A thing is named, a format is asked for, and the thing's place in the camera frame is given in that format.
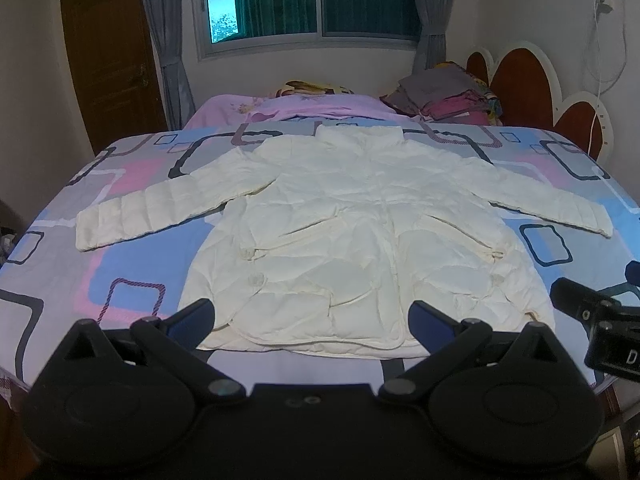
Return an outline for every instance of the white puffer jacket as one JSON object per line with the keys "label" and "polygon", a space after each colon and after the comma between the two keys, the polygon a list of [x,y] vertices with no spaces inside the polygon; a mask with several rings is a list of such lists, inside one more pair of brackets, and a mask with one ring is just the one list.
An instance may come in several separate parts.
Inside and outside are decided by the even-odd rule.
{"label": "white puffer jacket", "polygon": [[612,234],[601,205],[404,140],[399,127],[320,126],[91,206],[76,245],[139,237],[225,202],[180,299],[214,303],[205,348],[418,357],[406,326],[414,299],[496,330],[553,327],[540,276],[491,204]]}

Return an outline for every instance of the wall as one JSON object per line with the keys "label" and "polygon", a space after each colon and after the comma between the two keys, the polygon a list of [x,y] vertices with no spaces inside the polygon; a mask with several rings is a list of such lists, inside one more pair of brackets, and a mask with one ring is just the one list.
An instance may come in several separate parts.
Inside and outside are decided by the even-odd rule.
{"label": "wall", "polygon": [[[478,0],[455,0],[447,31],[448,55],[466,62],[476,43]],[[196,106],[217,94],[264,96],[288,79],[346,86],[354,92],[382,95],[411,72],[413,50],[386,48],[299,48],[222,56],[198,61],[191,0],[182,6],[182,60]]]}
{"label": "wall", "polygon": [[60,0],[0,0],[0,224],[24,229],[91,158]]}
{"label": "wall", "polygon": [[[610,78],[623,58],[622,1],[615,0],[614,11],[600,18],[602,78]],[[528,40],[537,44],[550,58],[560,79],[563,97],[580,90],[597,92],[597,84],[585,70],[583,51],[594,73],[597,62],[593,39],[594,0],[480,0],[479,44],[496,56],[512,41]],[[640,202],[640,132],[638,96],[640,95],[640,0],[626,0],[628,65],[620,81],[604,94],[614,131],[614,151],[606,164],[620,184]]]}

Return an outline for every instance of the window frame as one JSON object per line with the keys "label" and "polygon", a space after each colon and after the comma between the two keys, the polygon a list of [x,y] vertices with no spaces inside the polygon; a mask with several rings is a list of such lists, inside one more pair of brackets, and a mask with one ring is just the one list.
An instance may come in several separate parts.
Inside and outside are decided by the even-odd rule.
{"label": "window frame", "polygon": [[198,59],[237,56],[252,52],[270,52],[292,48],[366,47],[415,50],[417,40],[393,34],[369,34],[364,32],[325,32],[322,0],[316,0],[316,32],[279,34],[260,38],[211,42],[209,24],[209,0],[191,0],[193,28],[196,35]]}

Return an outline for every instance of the headboard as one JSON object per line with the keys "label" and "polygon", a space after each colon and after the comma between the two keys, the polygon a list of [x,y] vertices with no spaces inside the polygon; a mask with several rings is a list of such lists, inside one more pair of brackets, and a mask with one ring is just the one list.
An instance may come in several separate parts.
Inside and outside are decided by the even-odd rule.
{"label": "headboard", "polygon": [[578,92],[562,100],[556,70],[537,46],[527,41],[511,45],[498,58],[482,47],[473,49],[467,71],[485,81],[502,104],[505,126],[528,126],[550,130],[574,142],[585,152],[589,129],[598,111],[591,139],[591,155],[603,163],[613,149],[609,113],[589,92]]}

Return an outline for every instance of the folded clothes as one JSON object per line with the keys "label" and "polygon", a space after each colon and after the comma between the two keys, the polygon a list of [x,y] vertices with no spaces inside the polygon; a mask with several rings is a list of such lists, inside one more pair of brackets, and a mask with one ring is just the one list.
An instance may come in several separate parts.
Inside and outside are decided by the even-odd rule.
{"label": "folded clothes", "polygon": [[396,91],[380,100],[399,114],[433,121],[462,117],[468,124],[497,124],[502,113],[486,84],[453,62],[401,79]]}
{"label": "folded clothes", "polygon": [[460,95],[437,101],[425,106],[421,110],[422,115],[428,115],[435,121],[443,121],[465,112],[487,112],[489,103],[474,90],[467,90]]}
{"label": "folded clothes", "polygon": [[454,64],[412,74],[401,79],[399,85],[420,110],[467,90],[474,90],[478,95],[482,95],[478,83]]}

